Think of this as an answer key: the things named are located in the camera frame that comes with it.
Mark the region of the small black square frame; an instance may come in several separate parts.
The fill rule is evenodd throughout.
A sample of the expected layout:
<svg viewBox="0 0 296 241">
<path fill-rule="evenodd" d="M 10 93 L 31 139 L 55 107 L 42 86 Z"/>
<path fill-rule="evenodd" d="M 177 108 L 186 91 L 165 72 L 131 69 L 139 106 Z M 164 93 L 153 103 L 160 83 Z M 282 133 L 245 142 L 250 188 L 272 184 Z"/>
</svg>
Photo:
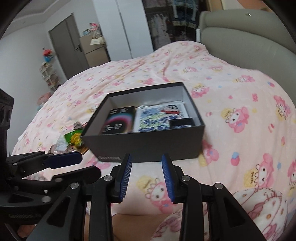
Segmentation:
<svg viewBox="0 0 296 241">
<path fill-rule="evenodd" d="M 178 118 L 169 121 L 170 129 L 190 128 L 194 127 L 195 123 L 192 118 Z"/>
</svg>

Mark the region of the grey upholstered headboard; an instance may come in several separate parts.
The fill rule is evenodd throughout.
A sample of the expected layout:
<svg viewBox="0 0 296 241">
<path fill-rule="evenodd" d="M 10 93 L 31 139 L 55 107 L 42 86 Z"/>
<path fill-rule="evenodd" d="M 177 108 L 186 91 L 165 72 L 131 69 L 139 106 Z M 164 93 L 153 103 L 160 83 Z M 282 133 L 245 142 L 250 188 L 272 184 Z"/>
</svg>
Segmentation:
<svg viewBox="0 0 296 241">
<path fill-rule="evenodd" d="M 199 29 L 211 55 L 261 71 L 295 100 L 295 42 L 276 14 L 255 9 L 203 11 Z"/>
</svg>

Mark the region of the dark open clothes closet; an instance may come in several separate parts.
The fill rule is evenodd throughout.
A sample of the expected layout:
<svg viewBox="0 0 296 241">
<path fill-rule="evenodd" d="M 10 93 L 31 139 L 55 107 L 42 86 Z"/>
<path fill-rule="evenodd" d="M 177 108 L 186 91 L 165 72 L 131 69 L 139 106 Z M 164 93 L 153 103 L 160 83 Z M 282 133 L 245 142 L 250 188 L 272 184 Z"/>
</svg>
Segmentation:
<svg viewBox="0 0 296 241">
<path fill-rule="evenodd" d="M 195 41 L 201 0 L 143 0 L 152 46 L 157 50 L 176 41 Z"/>
</svg>

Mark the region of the grey door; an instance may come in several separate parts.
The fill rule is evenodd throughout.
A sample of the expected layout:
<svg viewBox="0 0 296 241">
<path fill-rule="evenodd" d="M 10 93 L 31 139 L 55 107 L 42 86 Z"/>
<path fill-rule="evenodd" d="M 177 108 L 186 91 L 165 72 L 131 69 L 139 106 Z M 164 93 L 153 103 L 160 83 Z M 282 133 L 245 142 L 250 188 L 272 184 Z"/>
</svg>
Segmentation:
<svg viewBox="0 0 296 241">
<path fill-rule="evenodd" d="M 73 14 L 50 30 L 49 36 L 66 79 L 89 68 Z"/>
</svg>

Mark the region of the white wardrobe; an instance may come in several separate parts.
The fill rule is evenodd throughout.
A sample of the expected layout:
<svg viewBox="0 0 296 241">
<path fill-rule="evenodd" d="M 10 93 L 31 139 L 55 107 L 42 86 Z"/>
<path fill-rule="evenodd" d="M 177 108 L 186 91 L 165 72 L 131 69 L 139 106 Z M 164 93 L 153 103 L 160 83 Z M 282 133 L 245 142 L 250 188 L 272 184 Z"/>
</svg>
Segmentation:
<svg viewBox="0 0 296 241">
<path fill-rule="evenodd" d="M 141 0 L 94 0 L 93 5 L 112 61 L 154 51 Z"/>
</svg>

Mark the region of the black cardboard storage box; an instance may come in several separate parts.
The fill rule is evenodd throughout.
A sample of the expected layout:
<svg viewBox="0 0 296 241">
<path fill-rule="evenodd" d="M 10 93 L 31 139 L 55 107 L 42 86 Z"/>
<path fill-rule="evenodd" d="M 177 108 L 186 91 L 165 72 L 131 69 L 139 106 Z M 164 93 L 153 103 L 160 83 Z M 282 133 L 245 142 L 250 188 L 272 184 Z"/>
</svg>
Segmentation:
<svg viewBox="0 0 296 241">
<path fill-rule="evenodd" d="M 81 138 L 102 162 L 158 162 L 196 158 L 205 124 L 182 82 L 108 94 Z"/>
</svg>

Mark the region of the green sweet corn snack bag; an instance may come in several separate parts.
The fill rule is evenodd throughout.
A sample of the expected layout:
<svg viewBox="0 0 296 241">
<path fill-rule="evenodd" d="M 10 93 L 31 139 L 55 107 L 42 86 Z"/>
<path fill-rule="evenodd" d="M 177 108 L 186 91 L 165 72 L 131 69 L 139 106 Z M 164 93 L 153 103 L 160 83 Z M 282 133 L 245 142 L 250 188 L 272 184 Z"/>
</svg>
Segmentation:
<svg viewBox="0 0 296 241">
<path fill-rule="evenodd" d="M 64 138 L 69 145 L 80 148 L 83 145 L 83 141 L 81 139 L 82 132 L 82 129 L 76 129 L 72 132 L 66 133 L 64 135 Z"/>
</svg>

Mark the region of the brown hand cream tube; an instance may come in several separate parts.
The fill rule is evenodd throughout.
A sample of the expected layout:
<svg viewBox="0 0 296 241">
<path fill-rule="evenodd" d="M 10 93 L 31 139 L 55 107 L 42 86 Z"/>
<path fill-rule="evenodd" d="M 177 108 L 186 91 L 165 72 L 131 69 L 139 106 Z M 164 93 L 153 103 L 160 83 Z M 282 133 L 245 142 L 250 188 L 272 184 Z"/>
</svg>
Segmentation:
<svg viewBox="0 0 296 241">
<path fill-rule="evenodd" d="M 82 130 L 84 127 L 80 122 L 75 122 L 73 124 L 73 130 Z"/>
</svg>

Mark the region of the black Smart Devil box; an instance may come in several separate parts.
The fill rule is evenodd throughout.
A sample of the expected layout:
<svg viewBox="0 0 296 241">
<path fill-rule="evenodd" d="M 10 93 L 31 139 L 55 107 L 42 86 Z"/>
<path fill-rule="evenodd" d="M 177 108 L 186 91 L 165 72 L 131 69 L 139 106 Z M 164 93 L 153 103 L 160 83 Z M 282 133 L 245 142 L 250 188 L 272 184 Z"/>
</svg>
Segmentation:
<svg viewBox="0 0 296 241">
<path fill-rule="evenodd" d="M 100 133 L 102 135 L 129 133 L 133 130 L 134 118 L 134 106 L 112 109 L 109 112 Z"/>
</svg>

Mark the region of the wooden comb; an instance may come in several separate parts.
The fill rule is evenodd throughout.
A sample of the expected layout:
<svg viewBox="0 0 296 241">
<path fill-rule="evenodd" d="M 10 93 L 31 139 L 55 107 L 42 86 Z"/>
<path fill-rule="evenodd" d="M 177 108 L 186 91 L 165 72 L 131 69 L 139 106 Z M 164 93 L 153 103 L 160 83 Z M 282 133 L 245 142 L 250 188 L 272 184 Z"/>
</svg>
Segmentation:
<svg viewBox="0 0 296 241">
<path fill-rule="evenodd" d="M 74 146 L 74 149 L 78 151 L 81 155 L 84 155 L 89 150 L 85 145 L 79 147 Z"/>
</svg>

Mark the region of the cartoon bead art board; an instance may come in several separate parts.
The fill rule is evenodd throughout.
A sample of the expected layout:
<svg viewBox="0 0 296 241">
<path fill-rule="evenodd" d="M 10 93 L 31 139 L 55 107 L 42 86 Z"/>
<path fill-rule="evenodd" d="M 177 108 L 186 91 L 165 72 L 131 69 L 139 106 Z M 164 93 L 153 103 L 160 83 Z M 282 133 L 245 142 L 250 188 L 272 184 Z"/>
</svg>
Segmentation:
<svg viewBox="0 0 296 241">
<path fill-rule="evenodd" d="M 162 131 L 170 128 L 169 121 L 188 118 L 184 102 L 177 100 L 136 109 L 133 132 Z"/>
</svg>

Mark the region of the small shelf with toys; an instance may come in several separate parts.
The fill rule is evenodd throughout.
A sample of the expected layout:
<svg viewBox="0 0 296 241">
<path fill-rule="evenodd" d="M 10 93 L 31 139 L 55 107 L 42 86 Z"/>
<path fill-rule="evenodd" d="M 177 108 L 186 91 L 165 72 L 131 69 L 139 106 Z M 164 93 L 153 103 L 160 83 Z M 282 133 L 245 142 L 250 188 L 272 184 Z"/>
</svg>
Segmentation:
<svg viewBox="0 0 296 241">
<path fill-rule="evenodd" d="M 41 73 L 43 80 L 48 85 L 50 91 L 55 92 L 61 86 L 61 83 L 59 76 L 57 75 L 56 70 L 52 64 L 54 61 L 53 51 L 43 47 L 42 55 L 44 62 L 41 64 L 39 72 Z"/>
</svg>

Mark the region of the beige garment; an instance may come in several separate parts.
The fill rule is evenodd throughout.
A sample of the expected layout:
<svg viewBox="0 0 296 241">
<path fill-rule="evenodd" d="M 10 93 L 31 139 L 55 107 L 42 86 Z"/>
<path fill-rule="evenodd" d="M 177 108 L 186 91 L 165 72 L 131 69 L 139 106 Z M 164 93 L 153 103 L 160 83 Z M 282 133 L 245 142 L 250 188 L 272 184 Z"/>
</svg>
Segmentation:
<svg viewBox="0 0 296 241">
<path fill-rule="evenodd" d="M 67 152 L 67 144 L 54 144 L 50 147 L 49 153 L 50 154 L 63 154 Z"/>
</svg>

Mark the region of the brown cabinet with bag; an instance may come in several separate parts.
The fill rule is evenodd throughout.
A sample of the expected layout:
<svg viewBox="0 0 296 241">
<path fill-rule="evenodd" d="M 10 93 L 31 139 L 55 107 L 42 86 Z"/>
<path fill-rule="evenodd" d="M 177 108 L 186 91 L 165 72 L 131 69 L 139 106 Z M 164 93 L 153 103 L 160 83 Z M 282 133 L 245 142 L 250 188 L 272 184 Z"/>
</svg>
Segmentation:
<svg viewBox="0 0 296 241">
<path fill-rule="evenodd" d="M 92 34 L 80 37 L 80 44 L 90 68 L 103 65 L 110 61 L 105 45 L 91 45 Z"/>
</svg>

